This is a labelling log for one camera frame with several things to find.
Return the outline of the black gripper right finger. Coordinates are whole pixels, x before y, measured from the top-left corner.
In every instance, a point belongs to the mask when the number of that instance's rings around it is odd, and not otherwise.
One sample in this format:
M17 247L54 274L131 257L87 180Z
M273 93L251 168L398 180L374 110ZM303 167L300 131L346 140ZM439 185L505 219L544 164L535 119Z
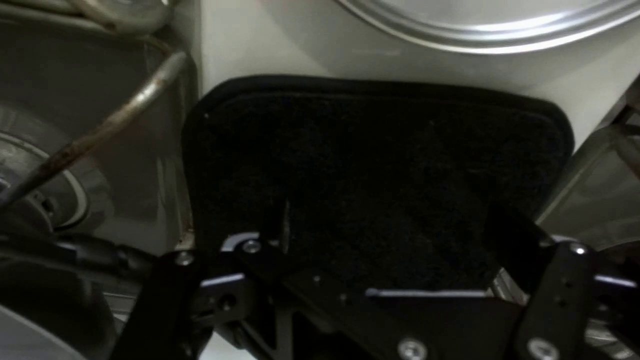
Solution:
M518 360L576 360L595 303L595 253L563 242L531 297L514 334Z

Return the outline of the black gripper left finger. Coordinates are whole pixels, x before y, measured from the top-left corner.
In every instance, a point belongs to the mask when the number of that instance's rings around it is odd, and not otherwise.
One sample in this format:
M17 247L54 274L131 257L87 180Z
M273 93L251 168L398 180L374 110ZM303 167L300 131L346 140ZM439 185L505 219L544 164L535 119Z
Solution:
M110 360L199 360L213 333L230 322L221 277L228 254L197 250L161 257L144 281Z

